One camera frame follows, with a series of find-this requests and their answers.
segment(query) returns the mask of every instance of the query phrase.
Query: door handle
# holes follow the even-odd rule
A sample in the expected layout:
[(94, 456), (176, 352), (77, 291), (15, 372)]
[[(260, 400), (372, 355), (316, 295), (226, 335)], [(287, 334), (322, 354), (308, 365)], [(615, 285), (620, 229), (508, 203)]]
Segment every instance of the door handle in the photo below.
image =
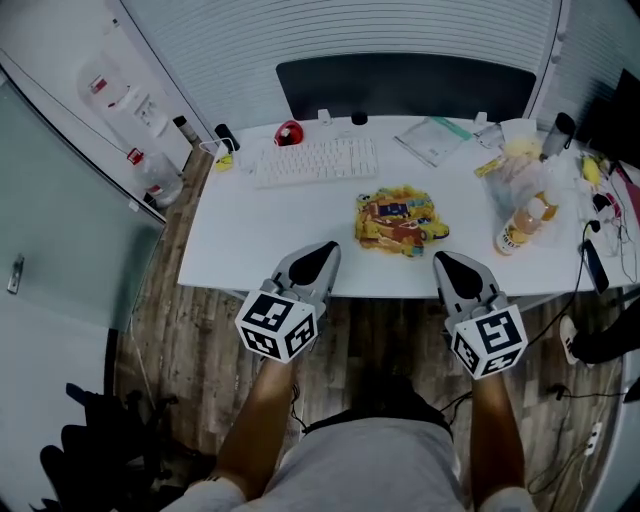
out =
[(7, 291), (11, 295), (16, 295), (18, 293), (18, 288), (20, 288), (20, 279), (22, 279), (23, 268), (24, 256), (22, 254), (18, 254), (18, 257), (13, 262), (13, 267), (11, 268), (11, 276), (9, 277), (9, 284), (7, 285)]

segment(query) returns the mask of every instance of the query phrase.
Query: power strip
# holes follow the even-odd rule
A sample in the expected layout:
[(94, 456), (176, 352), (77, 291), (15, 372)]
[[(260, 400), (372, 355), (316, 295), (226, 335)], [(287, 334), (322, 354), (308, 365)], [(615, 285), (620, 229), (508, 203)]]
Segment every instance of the power strip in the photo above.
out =
[(602, 431), (602, 422), (599, 421), (594, 423), (591, 428), (591, 437), (589, 437), (589, 441), (587, 441), (587, 447), (584, 450), (585, 457), (589, 457), (593, 455), (593, 452), (596, 451), (596, 446), (598, 446), (598, 441), (600, 440), (600, 432)]

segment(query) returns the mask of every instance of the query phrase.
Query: black chair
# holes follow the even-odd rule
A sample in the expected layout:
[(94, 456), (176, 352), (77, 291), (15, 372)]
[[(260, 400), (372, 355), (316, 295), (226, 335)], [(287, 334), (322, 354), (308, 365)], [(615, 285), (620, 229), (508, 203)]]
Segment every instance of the black chair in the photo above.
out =
[(62, 450), (47, 446), (41, 451), (40, 461), (58, 502), (43, 500), (45, 508), (40, 510), (140, 510), (137, 504), (148, 495), (154, 480), (171, 477), (161, 467), (157, 428), (165, 409), (177, 398), (160, 400), (145, 424), (138, 409), (139, 391), (127, 395), (126, 407), (118, 398), (89, 393), (73, 384), (67, 384), (66, 391), (84, 406), (87, 426), (65, 426)]

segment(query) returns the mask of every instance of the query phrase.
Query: bottle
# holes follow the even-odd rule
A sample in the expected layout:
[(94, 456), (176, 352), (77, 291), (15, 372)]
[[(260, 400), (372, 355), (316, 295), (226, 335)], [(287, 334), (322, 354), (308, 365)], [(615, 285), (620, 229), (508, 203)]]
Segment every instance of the bottle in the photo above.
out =
[(146, 156), (134, 148), (127, 156), (133, 164), (136, 179), (160, 208), (173, 204), (182, 192), (182, 179), (164, 153)]
[(560, 204), (560, 194), (555, 188), (548, 188), (542, 192), (538, 192), (536, 197), (540, 199), (545, 206), (545, 212), (542, 216), (544, 222), (549, 222), (555, 217), (558, 211), (558, 205)]
[(526, 244), (542, 224), (546, 210), (544, 202), (537, 197), (530, 199), (524, 208), (518, 208), (496, 237), (496, 251), (503, 256), (511, 256)]

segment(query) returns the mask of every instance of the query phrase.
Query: bottle cap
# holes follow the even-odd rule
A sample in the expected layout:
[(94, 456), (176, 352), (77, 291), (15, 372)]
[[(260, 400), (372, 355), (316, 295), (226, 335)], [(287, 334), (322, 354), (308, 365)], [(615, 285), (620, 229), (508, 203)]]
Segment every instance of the bottle cap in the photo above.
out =
[(527, 203), (527, 213), (534, 219), (540, 220), (547, 211), (546, 205), (542, 202), (542, 199), (534, 197)]
[(133, 165), (138, 165), (144, 159), (144, 153), (138, 148), (133, 148), (127, 155), (127, 160)]
[(562, 198), (560, 191), (556, 187), (549, 187), (543, 192), (544, 198), (551, 206), (558, 206)]
[(367, 116), (366, 112), (354, 112), (353, 114), (351, 114), (351, 122), (356, 126), (367, 124), (368, 120), (369, 116)]

